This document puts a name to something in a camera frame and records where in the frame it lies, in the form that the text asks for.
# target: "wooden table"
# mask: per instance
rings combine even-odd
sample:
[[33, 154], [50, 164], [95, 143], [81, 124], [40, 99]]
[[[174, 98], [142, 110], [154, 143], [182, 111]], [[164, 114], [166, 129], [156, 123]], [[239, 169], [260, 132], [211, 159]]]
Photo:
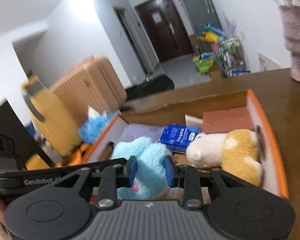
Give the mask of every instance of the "wooden table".
[[252, 89], [265, 110], [282, 153], [288, 179], [290, 202], [296, 223], [289, 240], [300, 240], [300, 83], [290, 78], [289, 69], [267, 71], [216, 80], [125, 103], [143, 109], [166, 103]]

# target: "cardboard packaging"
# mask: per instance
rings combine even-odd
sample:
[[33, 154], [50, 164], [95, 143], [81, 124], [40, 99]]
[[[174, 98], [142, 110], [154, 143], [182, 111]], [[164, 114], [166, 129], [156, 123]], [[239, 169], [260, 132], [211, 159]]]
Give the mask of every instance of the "cardboard packaging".
[[212, 80], [222, 79], [220, 66], [218, 64], [213, 64], [209, 70], [209, 76]]
[[199, 56], [201, 53], [200, 53], [197, 37], [195, 35], [190, 35], [189, 40], [191, 42], [191, 46], [194, 51], [194, 55]]

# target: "blue plastic bag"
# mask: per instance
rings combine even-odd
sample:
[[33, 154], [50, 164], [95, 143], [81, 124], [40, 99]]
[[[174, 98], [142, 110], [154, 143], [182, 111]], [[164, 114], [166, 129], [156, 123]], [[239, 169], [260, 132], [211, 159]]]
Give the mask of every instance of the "blue plastic bag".
[[108, 115], [99, 116], [94, 119], [90, 119], [83, 123], [78, 130], [78, 133], [84, 143], [92, 144], [102, 132], [102, 130], [108, 126], [111, 119], [120, 114], [120, 111], [112, 112]]

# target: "purple fabric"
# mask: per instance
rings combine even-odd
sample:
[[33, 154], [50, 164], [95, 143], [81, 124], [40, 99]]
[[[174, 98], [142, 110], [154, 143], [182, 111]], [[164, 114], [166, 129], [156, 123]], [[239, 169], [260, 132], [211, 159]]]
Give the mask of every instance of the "purple fabric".
[[158, 142], [164, 127], [160, 126], [150, 126], [144, 124], [129, 124], [119, 136], [119, 138], [114, 141], [117, 145], [119, 142], [132, 142], [140, 137], [149, 137], [153, 142]]

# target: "blue packet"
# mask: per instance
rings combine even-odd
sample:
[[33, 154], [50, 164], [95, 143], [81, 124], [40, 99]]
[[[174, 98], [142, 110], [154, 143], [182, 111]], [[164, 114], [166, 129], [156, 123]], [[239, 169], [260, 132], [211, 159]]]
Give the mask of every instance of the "blue packet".
[[83, 123], [78, 130], [82, 141], [84, 143], [92, 144], [99, 137], [102, 130], [108, 126], [111, 119], [117, 114], [120, 114], [119, 110], [106, 116], [99, 116]]
[[199, 133], [198, 127], [166, 125], [159, 142], [172, 152], [186, 153], [187, 147]]
[[251, 71], [249, 71], [249, 70], [232, 71], [232, 76], [233, 76], [233, 77], [236, 77], [236, 76], [243, 76], [243, 75], [250, 74], [250, 73], [251, 73]]

